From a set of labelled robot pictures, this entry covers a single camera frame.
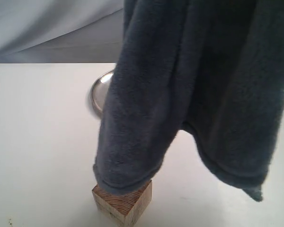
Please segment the grey fluffy towel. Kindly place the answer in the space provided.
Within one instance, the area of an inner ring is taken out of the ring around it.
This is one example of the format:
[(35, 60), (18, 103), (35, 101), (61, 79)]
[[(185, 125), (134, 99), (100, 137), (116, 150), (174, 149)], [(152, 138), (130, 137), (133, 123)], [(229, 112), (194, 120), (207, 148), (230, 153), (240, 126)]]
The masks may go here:
[(123, 195), (180, 130), (222, 182), (262, 201), (284, 110), (284, 0), (127, 0), (93, 171)]

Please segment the wooden cube block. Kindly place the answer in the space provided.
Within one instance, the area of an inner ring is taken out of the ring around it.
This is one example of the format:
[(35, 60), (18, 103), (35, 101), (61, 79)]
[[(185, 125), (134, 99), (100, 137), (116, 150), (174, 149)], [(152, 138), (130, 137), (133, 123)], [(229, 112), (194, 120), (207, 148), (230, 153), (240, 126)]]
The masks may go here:
[(115, 196), (98, 185), (92, 189), (99, 211), (111, 218), (119, 227), (133, 227), (152, 200), (152, 181), (132, 193)]

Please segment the round stainless steel plate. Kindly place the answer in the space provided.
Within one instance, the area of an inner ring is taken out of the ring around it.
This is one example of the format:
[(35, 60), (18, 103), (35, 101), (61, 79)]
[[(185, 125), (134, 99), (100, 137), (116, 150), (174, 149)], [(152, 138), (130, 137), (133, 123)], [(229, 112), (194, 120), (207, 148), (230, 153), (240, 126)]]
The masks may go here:
[(98, 118), (102, 117), (103, 106), (113, 74), (114, 70), (104, 73), (94, 82), (90, 89), (91, 105)]

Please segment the grey fabric backdrop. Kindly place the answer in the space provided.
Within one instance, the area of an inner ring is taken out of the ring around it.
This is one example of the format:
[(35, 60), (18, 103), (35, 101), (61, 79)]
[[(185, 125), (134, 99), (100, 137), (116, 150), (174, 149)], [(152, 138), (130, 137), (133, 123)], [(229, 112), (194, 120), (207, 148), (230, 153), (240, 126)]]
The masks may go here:
[(0, 63), (111, 63), (121, 0), (0, 0)]

